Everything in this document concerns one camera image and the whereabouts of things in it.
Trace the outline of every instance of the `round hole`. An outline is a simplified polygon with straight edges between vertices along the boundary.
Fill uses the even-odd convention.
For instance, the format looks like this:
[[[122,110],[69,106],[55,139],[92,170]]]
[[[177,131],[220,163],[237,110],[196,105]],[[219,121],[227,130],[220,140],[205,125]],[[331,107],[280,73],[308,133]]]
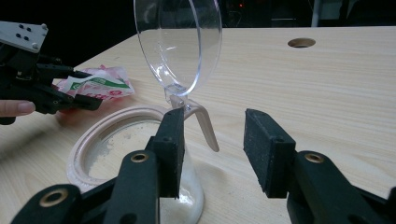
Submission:
[[[314,154],[314,153],[305,154],[305,158],[308,161],[312,161],[314,163],[322,163],[322,162],[324,162],[323,157],[319,156],[318,154]]]
[[[131,161],[133,162],[143,162],[146,161],[149,158],[149,155],[140,153],[132,156]]]
[[[291,46],[292,48],[304,49],[304,48],[312,47],[316,43],[317,42],[311,38],[296,38],[289,41],[288,45]]]
[[[48,192],[41,198],[40,205],[42,207],[51,207],[53,205],[63,202],[64,199],[67,198],[67,195],[67,189],[55,189],[51,192]]]

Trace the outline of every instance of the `human hand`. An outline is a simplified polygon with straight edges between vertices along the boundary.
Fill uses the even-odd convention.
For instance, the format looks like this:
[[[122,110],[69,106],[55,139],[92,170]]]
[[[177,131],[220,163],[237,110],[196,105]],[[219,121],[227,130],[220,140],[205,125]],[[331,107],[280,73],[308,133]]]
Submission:
[[[0,100],[0,118],[18,117],[35,111],[35,104],[29,101]]]

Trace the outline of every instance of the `candy wrapper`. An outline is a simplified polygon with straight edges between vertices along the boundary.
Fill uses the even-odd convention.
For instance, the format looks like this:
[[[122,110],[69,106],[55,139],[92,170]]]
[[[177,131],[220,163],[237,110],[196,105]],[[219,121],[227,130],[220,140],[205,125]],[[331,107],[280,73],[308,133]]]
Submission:
[[[102,100],[110,100],[134,94],[134,88],[123,67],[86,68],[81,70],[91,74],[90,77],[69,77],[59,82],[58,91],[73,97],[76,94],[87,95]]]

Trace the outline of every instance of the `wooden table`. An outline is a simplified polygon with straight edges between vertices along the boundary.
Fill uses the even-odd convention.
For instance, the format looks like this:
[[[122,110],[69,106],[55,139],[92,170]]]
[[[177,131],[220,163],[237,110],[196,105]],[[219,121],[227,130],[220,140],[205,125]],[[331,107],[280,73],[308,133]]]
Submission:
[[[190,98],[208,110],[220,152],[195,118],[185,137],[205,191],[200,223],[290,223],[268,200],[243,151],[245,110],[270,114],[297,150],[325,154],[355,186],[387,198],[396,186],[396,27],[225,29],[212,78]],[[297,37],[316,40],[296,49]],[[0,130],[0,223],[34,194],[68,183],[73,145],[99,119],[130,105],[169,106],[137,36],[78,68],[123,66],[136,95],[69,116],[34,113]]]

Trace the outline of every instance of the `transparent plastic lid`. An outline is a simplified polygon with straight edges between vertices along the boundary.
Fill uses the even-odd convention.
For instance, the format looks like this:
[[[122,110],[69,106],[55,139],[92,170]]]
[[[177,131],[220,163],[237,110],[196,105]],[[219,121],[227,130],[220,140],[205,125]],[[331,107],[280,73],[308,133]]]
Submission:
[[[216,0],[134,0],[143,53],[167,93],[189,94],[216,67],[221,16]]]

